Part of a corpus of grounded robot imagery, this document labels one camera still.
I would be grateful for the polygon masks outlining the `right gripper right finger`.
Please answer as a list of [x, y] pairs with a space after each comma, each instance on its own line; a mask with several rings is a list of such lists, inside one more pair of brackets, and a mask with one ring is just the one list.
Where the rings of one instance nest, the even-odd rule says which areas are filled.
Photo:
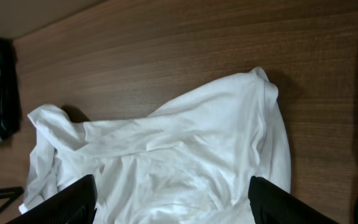
[[251, 177], [248, 198], [256, 224], [337, 224], [263, 177]]

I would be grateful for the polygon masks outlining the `white shirt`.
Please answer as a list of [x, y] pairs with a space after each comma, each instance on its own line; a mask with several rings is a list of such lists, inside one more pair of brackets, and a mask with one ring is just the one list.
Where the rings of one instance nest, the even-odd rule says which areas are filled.
[[261, 176], [291, 189], [278, 89], [259, 67], [209, 82], [144, 118], [72, 122], [55, 105], [28, 117], [37, 133], [21, 213], [85, 175], [96, 223], [253, 223]]

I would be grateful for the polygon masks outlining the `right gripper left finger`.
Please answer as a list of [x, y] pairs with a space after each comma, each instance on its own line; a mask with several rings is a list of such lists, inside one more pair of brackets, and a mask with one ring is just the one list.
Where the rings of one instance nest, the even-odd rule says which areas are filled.
[[98, 192], [88, 174], [7, 224], [92, 224]]

